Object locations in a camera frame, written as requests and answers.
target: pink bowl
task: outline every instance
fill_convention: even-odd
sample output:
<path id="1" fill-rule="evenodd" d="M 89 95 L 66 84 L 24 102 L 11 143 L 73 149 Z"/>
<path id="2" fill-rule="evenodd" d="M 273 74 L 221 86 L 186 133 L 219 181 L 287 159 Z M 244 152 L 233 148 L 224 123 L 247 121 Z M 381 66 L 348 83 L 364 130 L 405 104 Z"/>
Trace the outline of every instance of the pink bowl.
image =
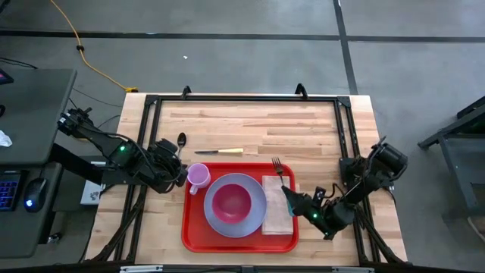
<path id="1" fill-rule="evenodd" d="M 228 224 L 237 224 L 248 216 L 251 210 L 251 196 L 236 184 L 222 186 L 212 200 L 212 210 L 217 218 Z"/>

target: computer mouse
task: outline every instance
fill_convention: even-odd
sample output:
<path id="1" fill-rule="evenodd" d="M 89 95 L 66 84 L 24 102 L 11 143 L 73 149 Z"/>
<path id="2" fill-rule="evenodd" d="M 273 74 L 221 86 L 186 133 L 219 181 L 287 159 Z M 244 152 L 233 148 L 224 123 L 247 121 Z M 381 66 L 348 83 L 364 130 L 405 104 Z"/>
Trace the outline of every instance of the computer mouse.
<path id="1" fill-rule="evenodd" d="M 45 192 L 47 191 L 47 179 L 36 178 L 30 181 L 23 193 L 23 206 L 28 212 L 38 212 L 42 209 L 45 202 Z"/>

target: fork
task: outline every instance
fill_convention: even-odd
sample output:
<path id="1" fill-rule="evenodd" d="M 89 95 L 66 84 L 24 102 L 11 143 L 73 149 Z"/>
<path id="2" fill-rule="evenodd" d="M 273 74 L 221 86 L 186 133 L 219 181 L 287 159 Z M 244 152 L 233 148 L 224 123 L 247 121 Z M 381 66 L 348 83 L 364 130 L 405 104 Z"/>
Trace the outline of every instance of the fork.
<path id="1" fill-rule="evenodd" d="M 273 162 L 274 170 L 280 176 L 281 184 L 284 185 L 284 183 L 283 183 L 283 166 L 281 165 L 280 159 L 278 157 L 276 157 L 276 158 L 272 158 L 271 161 Z"/>

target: gray floor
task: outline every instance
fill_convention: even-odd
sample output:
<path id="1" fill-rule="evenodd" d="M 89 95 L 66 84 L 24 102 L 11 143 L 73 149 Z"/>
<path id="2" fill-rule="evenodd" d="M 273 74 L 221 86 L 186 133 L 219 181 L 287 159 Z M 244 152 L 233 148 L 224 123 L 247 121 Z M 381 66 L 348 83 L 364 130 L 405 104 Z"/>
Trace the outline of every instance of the gray floor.
<path id="1" fill-rule="evenodd" d="M 485 36 L 481 0 L 341 0 L 349 35 Z M 147 33 L 338 34 L 331 0 L 58 0 L 78 30 Z M 0 29 L 68 30 L 49 1 L 16 0 L 0 15 Z M 69 38 L 2 37 L 0 56 L 41 68 L 74 68 L 77 89 L 114 104 L 124 91 L 82 64 Z M 340 42 L 83 39 L 96 67 L 142 92 L 291 93 L 299 82 L 310 93 L 349 94 Z M 397 209 L 408 259 L 417 265 L 485 271 L 485 243 L 469 226 L 444 224 L 459 206 L 441 151 L 416 142 L 452 121 L 485 95 L 485 43 L 349 43 L 360 94 L 372 98 L 380 135 L 409 157 L 396 183 Z M 79 107 L 93 107 L 96 124 L 120 113 L 73 92 Z M 117 122 L 104 126 L 115 131 Z M 80 155 L 95 149 L 63 135 L 58 142 Z M 44 255 L 3 260 L 0 266 L 76 262 L 88 239 L 92 214 L 69 217 L 66 237 Z"/>

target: wooden knife handle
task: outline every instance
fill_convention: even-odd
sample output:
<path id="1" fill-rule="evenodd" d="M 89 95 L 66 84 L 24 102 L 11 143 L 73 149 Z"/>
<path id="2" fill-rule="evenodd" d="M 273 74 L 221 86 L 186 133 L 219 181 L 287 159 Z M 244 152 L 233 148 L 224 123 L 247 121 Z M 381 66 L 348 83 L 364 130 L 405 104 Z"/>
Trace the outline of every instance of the wooden knife handle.
<path id="1" fill-rule="evenodd" d="M 244 152 L 244 149 L 243 148 L 222 149 L 222 150 L 219 150 L 219 153 L 230 153 L 230 154 L 233 154 L 233 153 L 243 153 L 243 152 Z"/>

